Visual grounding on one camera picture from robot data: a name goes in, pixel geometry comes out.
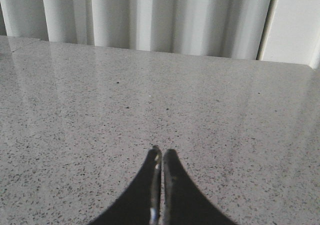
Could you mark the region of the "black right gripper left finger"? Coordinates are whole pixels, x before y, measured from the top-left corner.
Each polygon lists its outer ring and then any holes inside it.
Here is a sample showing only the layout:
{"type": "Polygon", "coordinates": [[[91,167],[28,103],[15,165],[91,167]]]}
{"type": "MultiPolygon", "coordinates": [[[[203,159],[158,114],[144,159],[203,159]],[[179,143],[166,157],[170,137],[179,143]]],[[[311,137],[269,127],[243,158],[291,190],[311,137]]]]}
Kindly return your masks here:
{"type": "Polygon", "coordinates": [[[91,225],[157,225],[160,217],[162,153],[153,146],[119,198],[91,225]]]}

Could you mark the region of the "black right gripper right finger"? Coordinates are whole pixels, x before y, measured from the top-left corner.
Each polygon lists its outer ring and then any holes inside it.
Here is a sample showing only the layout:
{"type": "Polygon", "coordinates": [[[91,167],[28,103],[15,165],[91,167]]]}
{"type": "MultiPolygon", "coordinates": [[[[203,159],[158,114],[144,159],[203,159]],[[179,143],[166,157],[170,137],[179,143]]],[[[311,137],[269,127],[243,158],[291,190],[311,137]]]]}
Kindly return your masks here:
{"type": "Polygon", "coordinates": [[[234,225],[197,188],[185,171],[176,150],[163,156],[165,225],[234,225]]]}

